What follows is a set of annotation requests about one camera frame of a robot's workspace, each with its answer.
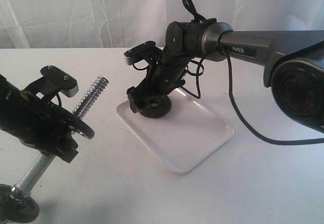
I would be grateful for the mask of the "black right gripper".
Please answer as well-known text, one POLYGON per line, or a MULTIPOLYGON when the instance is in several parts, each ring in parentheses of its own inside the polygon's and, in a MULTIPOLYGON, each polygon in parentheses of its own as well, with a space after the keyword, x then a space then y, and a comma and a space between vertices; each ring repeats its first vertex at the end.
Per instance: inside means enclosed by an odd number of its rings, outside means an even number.
POLYGON ((127 98, 134 113, 148 106, 147 97, 157 100, 166 97, 174 89, 184 85, 182 79, 189 63, 187 56, 171 56, 165 49, 155 48, 144 61, 148 63, 146 76, 136 86, 127 89, 127 98))

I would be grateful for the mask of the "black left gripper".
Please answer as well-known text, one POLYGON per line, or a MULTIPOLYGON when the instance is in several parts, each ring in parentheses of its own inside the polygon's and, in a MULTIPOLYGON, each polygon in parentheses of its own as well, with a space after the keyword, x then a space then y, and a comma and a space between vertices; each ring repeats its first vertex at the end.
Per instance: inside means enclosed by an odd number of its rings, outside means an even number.
POLYGON ((76 117, 54 104, 59 92, 67 97, 76 88, 76 80, 39 78, 24 90, 5 81, 5 132, 42 153, 58 156, 70 163, 78 154, 71 132, 86 137, 87 127, 76 117))

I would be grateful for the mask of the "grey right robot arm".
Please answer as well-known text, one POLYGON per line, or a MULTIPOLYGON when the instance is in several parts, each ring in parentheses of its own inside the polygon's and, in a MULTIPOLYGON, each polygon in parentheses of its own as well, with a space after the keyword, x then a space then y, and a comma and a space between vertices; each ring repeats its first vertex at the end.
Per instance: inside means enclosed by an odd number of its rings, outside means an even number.
POLYGON ((185 83, 194 58, 236 58, 263 67, 263 84, 290 119, 323 131, 323 31, 234 31, 223 22, 172 22, 166 44, 152 41, 125 52, 127 64, 148 63, 146 76, 127 90, 130 108, 148 117, 168 113, 168 95, 185 83))

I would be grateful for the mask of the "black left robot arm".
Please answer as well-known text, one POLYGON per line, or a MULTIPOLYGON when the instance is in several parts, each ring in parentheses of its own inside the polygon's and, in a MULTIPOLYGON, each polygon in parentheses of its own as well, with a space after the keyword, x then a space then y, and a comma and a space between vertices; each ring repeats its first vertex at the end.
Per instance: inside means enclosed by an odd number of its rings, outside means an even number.
POLYGON ((1 77, 1 130, 23 145, 70 163, 78 154, 76 132, 92 139, 94 131, 53 102, 44 103, 34 92, 21 91, 1 77))

